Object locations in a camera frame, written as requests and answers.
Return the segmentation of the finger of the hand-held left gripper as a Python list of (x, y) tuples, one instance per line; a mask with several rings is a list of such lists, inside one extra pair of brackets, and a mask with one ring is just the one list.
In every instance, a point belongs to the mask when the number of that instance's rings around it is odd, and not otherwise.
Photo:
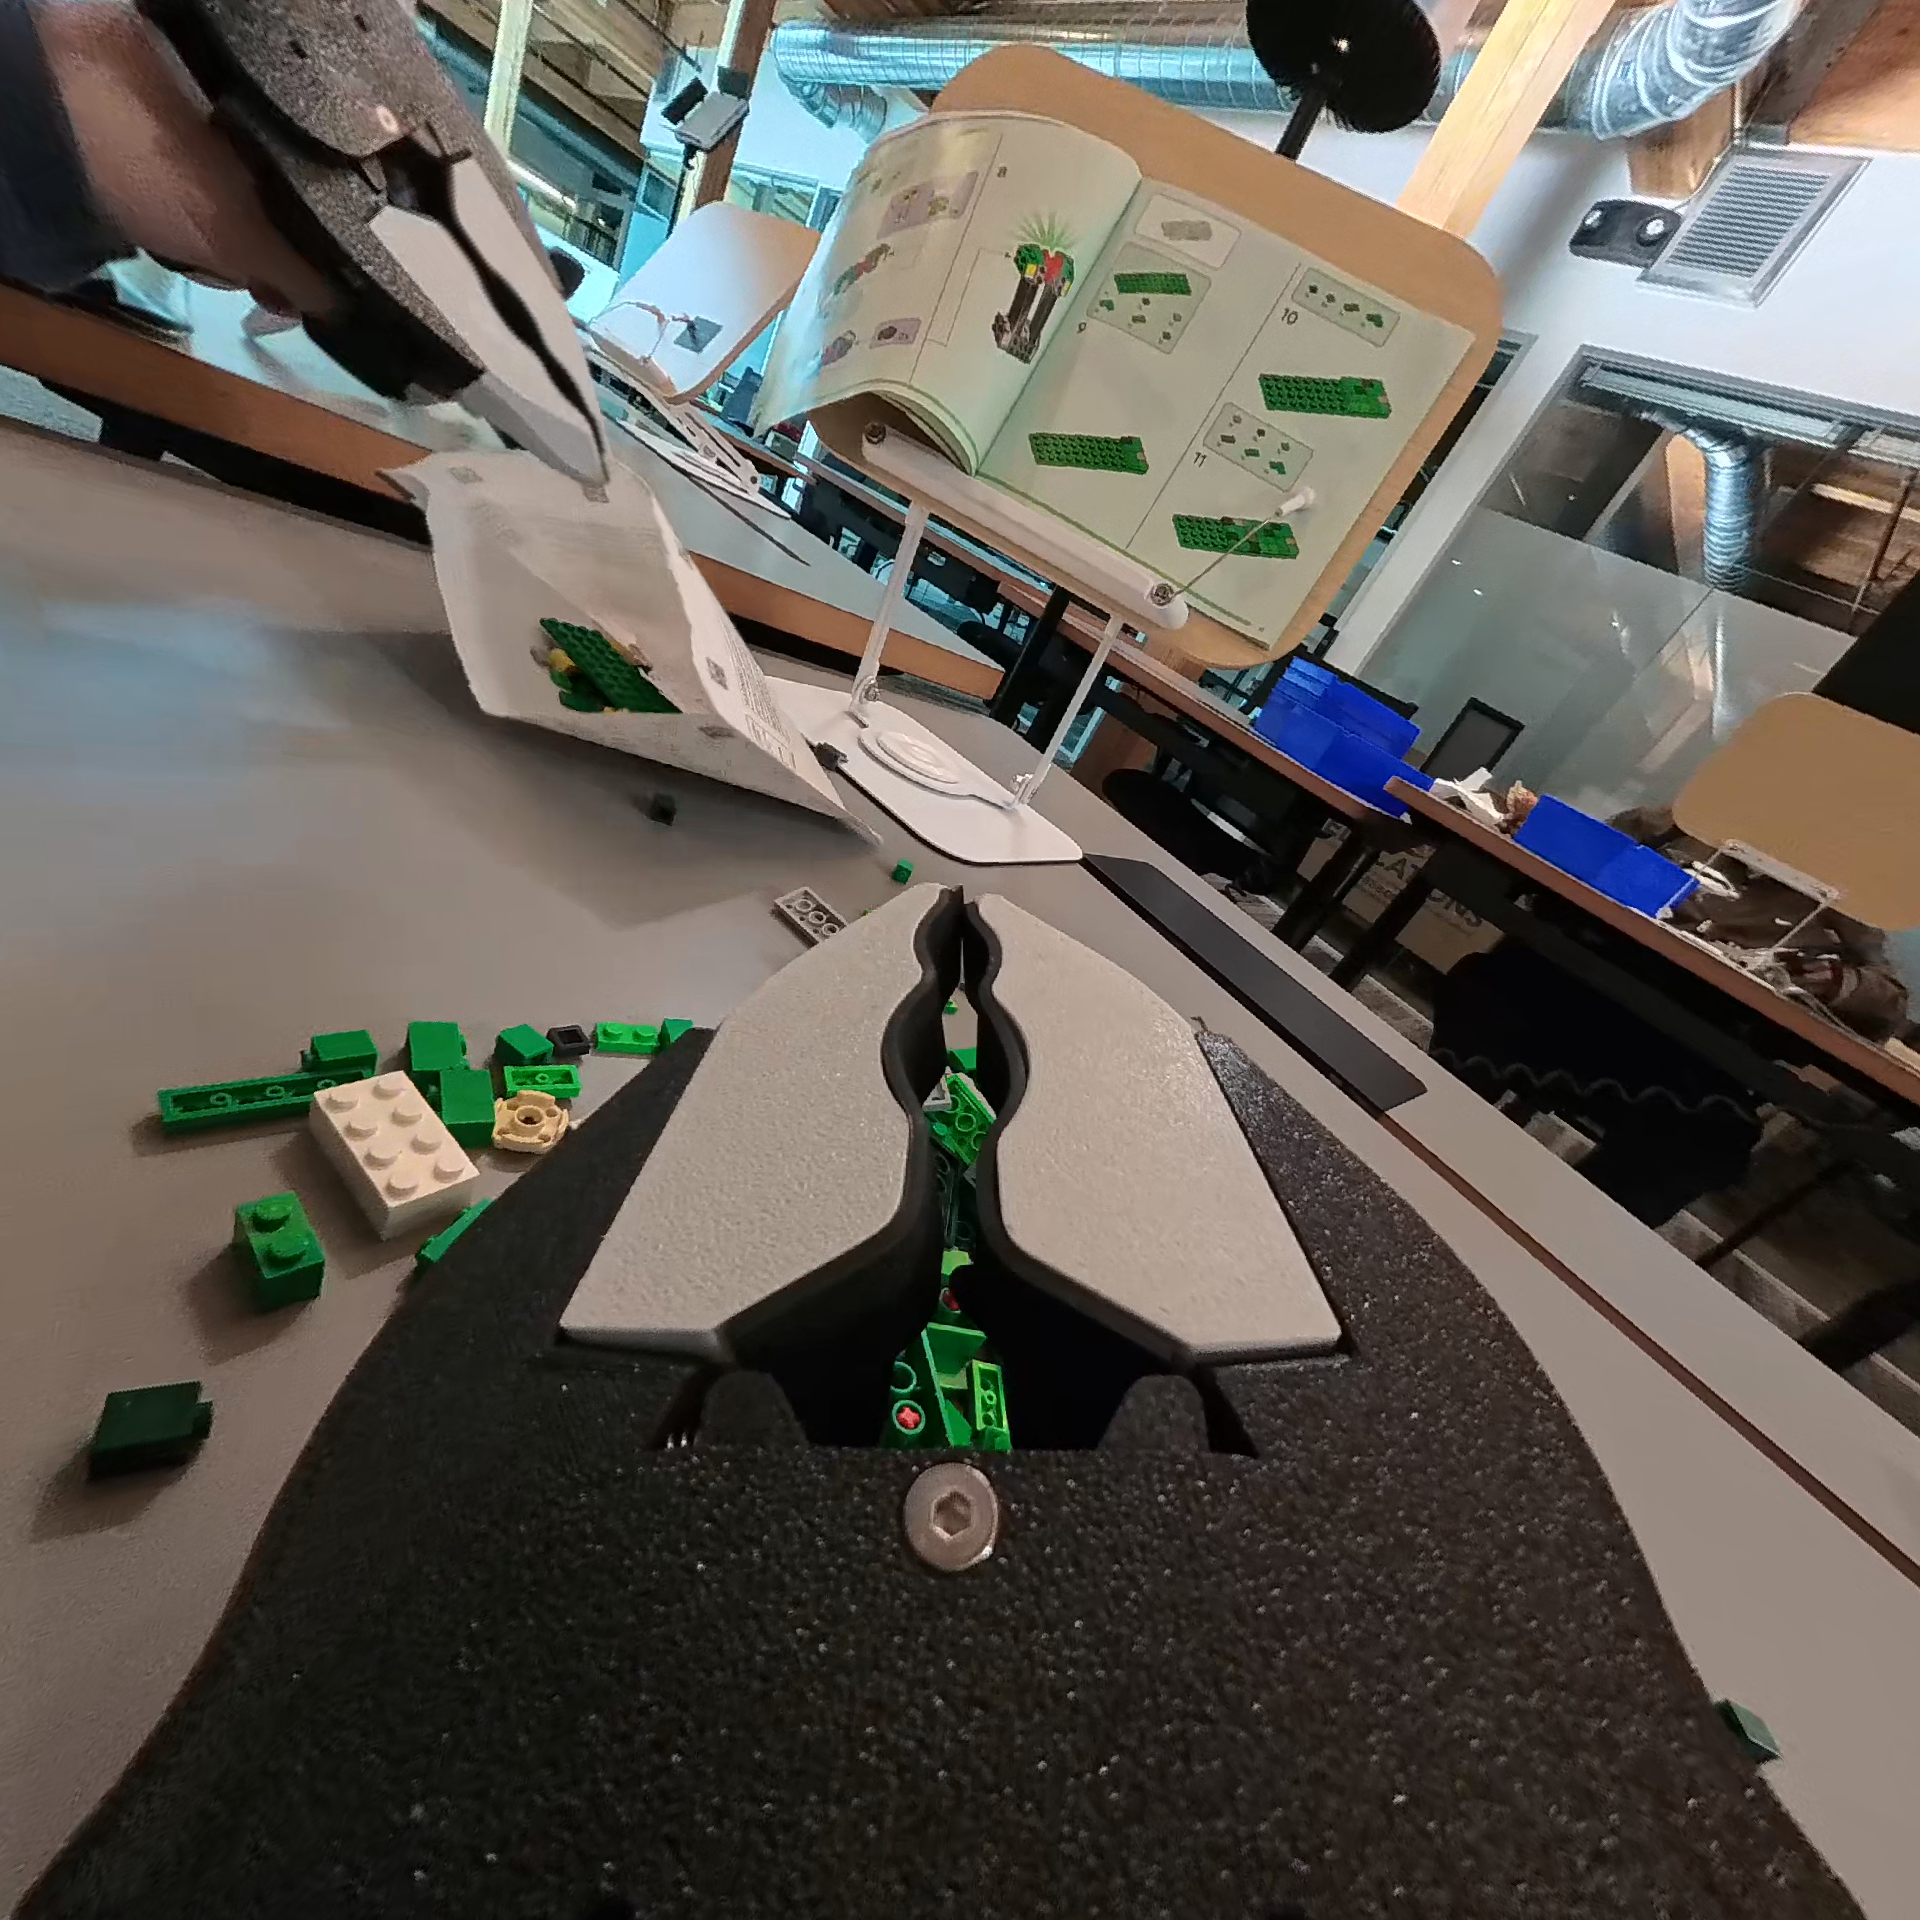
[(483, 153), (449, 164), (450, 221), (487, 283), (494, 312), (509, 335), (534, 357), (545, 384), (567, 423), (545, 431), (547, 452), (609, 452), (605, 423), (596, 389), (580, 349), (578, 332), (539, 234), (532, 226), (509, 177)]
[(577, 379), (554, 370), (494, 305), (469, 253), (434, 219), (404, 209), (375, 215), (370, 237), (449, 325), (473, 378), (461, 408), (506, 441), (532, 451), (580, 484), (604, 484), (605, 439)]

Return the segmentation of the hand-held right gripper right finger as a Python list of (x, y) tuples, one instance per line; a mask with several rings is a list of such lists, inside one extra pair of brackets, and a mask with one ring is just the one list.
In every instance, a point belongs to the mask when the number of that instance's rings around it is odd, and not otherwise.
[(1191, 1023), (1005, 896), (969, 903), (1007, 1053), (1001, 1259), (1174, 1370), (1330, 1354), (1338, 1312)]

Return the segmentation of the white paper bag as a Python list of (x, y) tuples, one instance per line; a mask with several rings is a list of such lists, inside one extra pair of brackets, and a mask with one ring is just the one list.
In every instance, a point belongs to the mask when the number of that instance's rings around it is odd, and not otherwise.
[[(422, 513), (449, 633), (487, 716), (731, 785), (881, 841), (835, 788), (654, 491), (588, 489), (526, 451), (438, 452), (388, 480)], [(665, 712), (577, 712), (534, 660), (547, 619), (599, 631)]]

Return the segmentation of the handful of small green bricks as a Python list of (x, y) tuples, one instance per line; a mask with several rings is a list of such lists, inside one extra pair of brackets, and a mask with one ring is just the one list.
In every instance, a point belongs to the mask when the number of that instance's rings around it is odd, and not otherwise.
[(534, 658), (570, 712), (681, 713), (649, 672), (602, 631), (556, 615), (541, 618), (538, 626), (541, 641)]

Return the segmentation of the grey desk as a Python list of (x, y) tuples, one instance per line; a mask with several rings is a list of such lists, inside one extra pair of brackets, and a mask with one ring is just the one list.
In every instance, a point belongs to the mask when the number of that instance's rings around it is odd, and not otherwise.
[[(1915, 1916), (1915, 1437), (1277, 949), (1375, 1116), (1083, 860), (478, 709), (425, 551), (5, 433), (5, 1906), (102, 1916)], [(678, 797), (649, 823), (655, 792)], [(1342, 1327), (1239, 1432), (982, 1469), (719, 1437), (764, 1381), (559, 1312), (713, 1029), (915, 885), (1183, 1018)], [(594, 1034), (556, 1063), (545, 1032)], [(483, 1171), (372, 1235), (300, 1121)], [(567, 1104), (541, 1156), (499, 1097)], [(253, 1312), (233, 1209), (326, 1269)], [(203, 1447), (86, 1476), (113, 1391)], [(1714, 1712), (1757, 1712), (1754, 1768)]]

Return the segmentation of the person's left hand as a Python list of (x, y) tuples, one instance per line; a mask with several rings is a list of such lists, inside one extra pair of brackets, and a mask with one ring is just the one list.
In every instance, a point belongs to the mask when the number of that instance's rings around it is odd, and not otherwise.
[(255, 181), (149, 19), (127, 5), (46, 5), (38, 42), (107, 225), (178, 273), (281, 313), (333, 305), (275, 229)]

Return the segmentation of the white toy brick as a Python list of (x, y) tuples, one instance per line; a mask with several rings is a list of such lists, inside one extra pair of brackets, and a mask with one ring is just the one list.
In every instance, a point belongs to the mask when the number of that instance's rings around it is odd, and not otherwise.
[(381, 1241), (431, 1229), (478, 1195), (483, 1171), (404, 1073), (323, 1088), (309, 1128)]

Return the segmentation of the stack of blue bins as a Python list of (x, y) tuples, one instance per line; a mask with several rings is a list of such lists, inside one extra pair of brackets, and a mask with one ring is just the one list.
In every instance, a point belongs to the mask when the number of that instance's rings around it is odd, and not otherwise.
[(1404, 779), (1422, 792), (1433, 783), (1409, 760), (1420, 730), (1394, 706), (1332, 671), (1289, 657), (1252, 730), (1270, 748), (1338, 787), (1348, 797), (1404, 816), (1385, 792)]

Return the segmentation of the long green toy plate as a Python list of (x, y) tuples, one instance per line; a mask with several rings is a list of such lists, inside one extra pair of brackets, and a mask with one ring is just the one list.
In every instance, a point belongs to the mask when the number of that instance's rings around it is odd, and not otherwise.
[(229, 1083), (158, 1090), (158, 1121), (167, 1136), (203, 1133), (233, 1125), (300, 1121), (316, 1097), (347, 1085), (346, 1073), (284, 1073)]

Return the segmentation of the dark monitor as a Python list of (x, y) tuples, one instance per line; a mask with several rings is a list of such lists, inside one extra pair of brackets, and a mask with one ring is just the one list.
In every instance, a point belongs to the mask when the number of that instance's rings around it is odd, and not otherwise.
[(1462, 783), (1476, 772), (1491, 772), (1523, 730), (1525, 725), (1515, 716), (1483, 700), (1468, 700), (1430, 746), (1422, 772), (1433, 783)]

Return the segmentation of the blue bin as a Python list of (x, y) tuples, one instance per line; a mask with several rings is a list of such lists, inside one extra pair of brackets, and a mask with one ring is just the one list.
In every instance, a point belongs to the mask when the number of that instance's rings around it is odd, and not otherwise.
[(1697, 891), (1692, 871), (1631, 834), (1554, 797), (1538, 797), (1510, 843), (1596, 895), (1659, 919)]

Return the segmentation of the open instruction booklet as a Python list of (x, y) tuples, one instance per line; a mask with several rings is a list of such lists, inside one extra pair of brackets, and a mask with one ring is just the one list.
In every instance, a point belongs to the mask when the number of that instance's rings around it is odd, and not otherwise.
[(1465, 375), (1462, 296), (1394, 291), (1335, 237), (1148, 177), (1023, 112), (870, 145), (774, 335), (755, 428), (874, 400), (1277, 650)]

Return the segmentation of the wooden book stand white base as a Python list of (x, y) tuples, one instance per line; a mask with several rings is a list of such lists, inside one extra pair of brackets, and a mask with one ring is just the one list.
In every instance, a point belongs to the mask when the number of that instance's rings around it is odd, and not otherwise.
[[(1335, 237), (1338, 215), (1332, 193), (1346, 186), (1329, 181), (1301, 163), (1276, 155), (1218, 128), (1209, 119), (1164, 103), (1135, 87), (1099, 80), (1083, 69), (1007, 71), (995, 59), (967, 71), (967, 80), (991, 80), (986, 103), (958, 103), (963, 90), (940, 92), (926, 112), (1023, 112), (1069, 128), (1082, 128), (1125, 149), (1153, 179), (1164, 179), (1191, 193), (1243, 212), (1284, 212), (1302, 218), (1307, 241)], [(1498, 344), (1501, 297), (1494, 273), (1462, 241), (1422, 225), (1404, 211), (1382, 207), (1358, 193), (1351, 225), (1367, 265), (1401, 264), (1404, 280), (1394, 291), (1418, 297), (1454, 292), (1462, 297), (1468, 320), (1481, 320), (1485, 332), (1465, 375), (1446, 387), (1433, 408), (1425, 433), (1401, 458), (1374, 501), (1348, 536), (1343, 549), (1319, 580), (1309, 602), (1311, 618), (1301, 618), (1277, 650), (1261, 650), (1218, 626), (1191, 609), (1188, 592), (1161, 579), (1155, 570), (1127, 560), (1123, 554), (1082, 538), (1050, 513), (1031, 513), (1019, 498), (982, 488), (974, 475), (954, 466), (924, 434), (892, 408), (852, 400), (804, 416), (822, 443), (842, 459), (862, 466), (907, 503), (907, 523), (899, 549), (895, 577), (881, 613), (870, 625), (867, 651), (850, 693), (830, 695), (780, 681), (787, 712), (798, 720), (804, 741), (838, 757), (838, 772), (886, 810), (901, 827), (929, 848), (977, 867), (1013, 867), (1068, 861), (1079, 845), (1052, 827), (1036, 810), (1034, 794), (1045, 771), (1022, 775), (1015, 787), (1001, 787), (974, 764), (959, 760), (921, 722), (881, 697), (881, 651), (895, 625), (905, 596), (905, 577), (921, 546), (929, 516), (972, 533), (998, 554), (1027, 562), (1045, 579), (1079, 596), (1107, 618), (1107, 631), (1094, 644), (1092, 665), (1079, 681), (1071, 704), (1082, 704), (1107, 665), (1123, 631), (1140, 635), (1172, 635), (1195, 621), (1203, 633), (1221, 631), (1229, 639), (1229, 660), (1243, 651), (1257, 657), (1284, 653), (1314, 626), (1361, 551), (1372, 541), (1385, 513), (1398, 501), (1414, 466), (1435, 443), (1441, 431), (1465, 400), (1487, 353)]]

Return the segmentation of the grey air vent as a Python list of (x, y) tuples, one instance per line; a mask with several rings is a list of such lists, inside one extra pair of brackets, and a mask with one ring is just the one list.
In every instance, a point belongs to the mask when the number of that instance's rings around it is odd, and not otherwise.
[(1642, 281), (1718, 305), (1761, 305), (1863, 167), (1842, 153), (1735, 152)]

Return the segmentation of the silver air duct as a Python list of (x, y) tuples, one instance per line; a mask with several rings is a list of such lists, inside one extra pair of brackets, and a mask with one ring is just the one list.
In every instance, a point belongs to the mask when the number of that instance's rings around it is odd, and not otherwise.
[(1667, 3), (1621, 13), (1575, 59), (1554, 128), (1622, 139), (1689, 119), (1767, 59), (1798, 3)]
[(1286, 100), (1246, 37), (1214, 28), (1069, 33), (1045, 23), (940, 19), (885, 29), (793, 20), (774, 28), (770, 59), (780, 83), (826, 122), (852, 115), (857, 95), (931, 98), (959, 85), (958, 103), (986, 103), (991, 80), (967, 80), (967, 71), (990, 59), (1013, 73), (1083, 69), (1197, 112), (1281, 112)]

